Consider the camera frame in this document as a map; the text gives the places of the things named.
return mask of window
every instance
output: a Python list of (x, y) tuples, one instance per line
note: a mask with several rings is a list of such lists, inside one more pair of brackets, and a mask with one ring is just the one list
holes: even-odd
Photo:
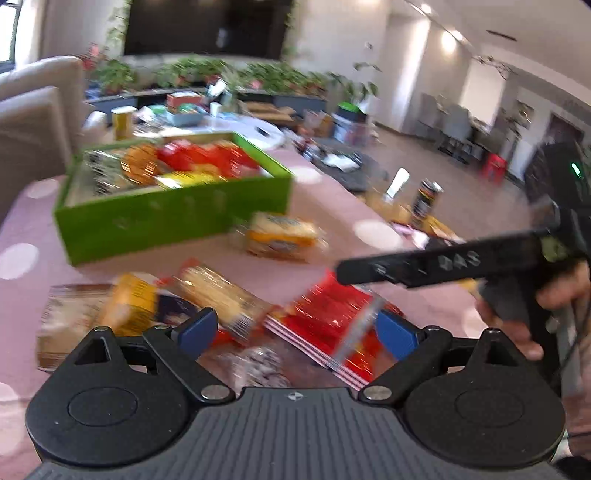
[(14, 44), (22, 0), (0, 0), (0, 72), (14, 67)]

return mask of cup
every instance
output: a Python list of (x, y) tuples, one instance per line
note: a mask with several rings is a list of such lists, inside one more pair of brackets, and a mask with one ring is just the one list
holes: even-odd
[(115, 140), (128, 140), (134, 137), (134, 106), (120, 106), (111, 110)]

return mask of black screen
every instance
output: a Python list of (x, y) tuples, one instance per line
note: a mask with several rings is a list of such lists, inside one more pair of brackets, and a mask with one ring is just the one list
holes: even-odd
[(134, 0), (126, 55), (281, 56), (292, 0)]

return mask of ceiling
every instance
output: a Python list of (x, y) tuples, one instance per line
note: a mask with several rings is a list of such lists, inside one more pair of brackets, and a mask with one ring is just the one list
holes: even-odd
[(591, 106), (529, 72), (515, 68), (513, 70), (516, 77), (511, 77), (510, 81), (517, 82), (520, 87), (540, 95), (587, 125), (591, 125)]
[[(591, 8), (583, 0), (446, 0), (493, 44), (549, 67), (591, 89)], [(495, 30), (518, 42), (489, 35)]]

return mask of table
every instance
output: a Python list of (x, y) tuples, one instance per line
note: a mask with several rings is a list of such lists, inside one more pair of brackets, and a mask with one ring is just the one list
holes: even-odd
[[(0, 317), (4, 320), (0, 336), (0, 472), (3, 480), (20, 480), (39, 463), (26, 435), (23, 418), (30, 398), (47, 379), (47, 374), (36, 368), (34, 349), (35, 332), (51, 286), (101, 283), (126, 271), (163, 277), (174, 273), (186, 259), (196, 257), (256, 296), (286, 305), (323, 278), (327, 268), (339, 259), (379, 252), (355, 233), (359, 233), (360, 225), (384, 225), (375, 212), (295, 151), (275, 150), (271, 154), (296, 176), (291, 213), (305, 215), (327, 232), (330, 252), (324, 262), (292, 264), (255, 258), (232, 249), (223, 236), (215, 236), (74, 268), (66, 261), (51, 217), (57, 181), (33, 184), (20, 194), (0, 231), (0, 278), (14, 277), (0, 279)], [(15, 244), (25, 244), (19, 247), (20, 258), (28, 260), (28, 264), (16, 262), (14, 250), (11, 260), (2, 256)], [(484, 328), (472, 296), (456, 284), (413, 291), (380, 284), (375, 286), (375, 291), (395, 303), (418, 327), (436, 324), (460, 337), (477, 337)], [(307, 377), (301, 381), (293, 386), (310, 386)]]
[(361, 153), (358, 148), (348, 147), (334, 138), (315, 138), (318, 145), (330, 151), (338, 151), (344, 155), (358, 155), (361, 161), (361, 168), (345, 173), (339, 168), (329, 167), (322, 163), (322, 160), (313, 160), (312, 163), (320, 171), (338, 181), (345, 189), (354, 194), (367, 192), (372, 179), (388, 177), (386, 169), (381, 168), (378, 163), (369, 155)]
[[(257, 128), (266, 132), (268, 136), (262, 134), (259, 130), (257, 130)], [(136, 133), (135, 136), (140, 138), (154, 138), (215, 132), (239, 133), (248, 141), (264, 151), (279, 148), (285, 141), (284, 134), (275, 125), (246, 115), (236, 115), (235, 120), (215, 118), (208, 115), (205, 117), (203, 123), (196, 127), (165, 127), (157, 133)]]

